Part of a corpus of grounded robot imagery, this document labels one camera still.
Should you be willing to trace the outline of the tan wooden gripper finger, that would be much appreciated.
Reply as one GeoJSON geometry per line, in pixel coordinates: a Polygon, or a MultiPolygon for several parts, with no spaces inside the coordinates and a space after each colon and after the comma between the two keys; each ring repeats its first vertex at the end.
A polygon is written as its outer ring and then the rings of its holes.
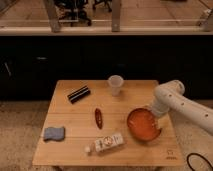
{"type": "Polygon", "coordinates": [[[161,125],[161,123],[160,123],[159,118],[157,118],[157,117],[154,118],[154,123],[152,124],[152,126],[153,126],[156,130],[159,130],[159,131],[162,130],[162,125],[161,125]]]}

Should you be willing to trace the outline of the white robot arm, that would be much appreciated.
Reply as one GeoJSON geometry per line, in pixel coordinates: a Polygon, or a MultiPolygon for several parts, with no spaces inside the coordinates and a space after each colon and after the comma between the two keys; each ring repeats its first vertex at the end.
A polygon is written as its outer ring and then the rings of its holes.
{"type": "Polygon", "coordinates": [[[158,118],[173,109],[197,124],[213,136],[213,109],[196,103],[183,96],[184,84],[172,80],[155,87],[151,112],[158,118]]]}

